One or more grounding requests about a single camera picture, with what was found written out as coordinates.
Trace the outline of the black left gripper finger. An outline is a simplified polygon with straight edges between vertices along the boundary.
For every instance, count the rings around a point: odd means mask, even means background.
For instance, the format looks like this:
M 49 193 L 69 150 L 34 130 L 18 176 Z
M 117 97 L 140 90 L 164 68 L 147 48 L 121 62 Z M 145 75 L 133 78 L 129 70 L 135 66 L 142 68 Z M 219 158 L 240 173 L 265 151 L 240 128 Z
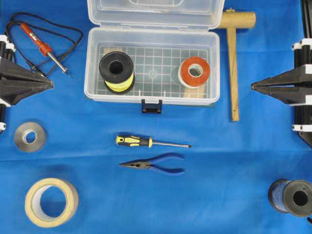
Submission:
M 41 93 L 54 87 L 53 82 L 35 81 L 1 81 L 0 103 L 4 105 L 16 105 L 22 99 Z
M 27 70 L 6 58 L 0 58 L 0 75 L 6 78 L 14 78 L 23 81 L 35 81 L 53 85 L 53 82 L 45 76 Z

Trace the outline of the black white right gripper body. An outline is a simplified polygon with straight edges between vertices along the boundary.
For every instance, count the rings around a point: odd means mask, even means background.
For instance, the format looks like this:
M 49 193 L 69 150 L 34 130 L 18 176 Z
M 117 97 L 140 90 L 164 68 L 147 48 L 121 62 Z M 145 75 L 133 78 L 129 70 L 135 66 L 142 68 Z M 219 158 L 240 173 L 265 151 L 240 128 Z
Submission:
M 294 52 L 294 67 L 309 64 L 308 71 L 312 72 L 312 39 L 302 39 L 292 46 Z M 312 81 L 299 84 L 308 93 L 303 95 L 304 103 L 294 106 L 294 131 L 297 131 L 310 147 L 312 146 Z

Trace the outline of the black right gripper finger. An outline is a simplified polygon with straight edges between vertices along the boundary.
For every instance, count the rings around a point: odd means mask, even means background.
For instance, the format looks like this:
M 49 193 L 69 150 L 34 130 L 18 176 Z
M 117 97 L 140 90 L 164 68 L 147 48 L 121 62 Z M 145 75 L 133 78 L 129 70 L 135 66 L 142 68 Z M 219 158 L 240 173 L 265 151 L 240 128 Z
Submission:
M 290 86 L 257 86 L 252 90 L 271 96 L 288 105 L 306 104 L 307 88 Z
M 303 83 L 304 76 L 306 74 L 306 66 L 297 67 L 295 69 L 286 71 L 282 74 L 274 77 L 269 77 L 264 80 L 254 82 L 251 84 L 252 87 L 257 86 L 286 86 Z

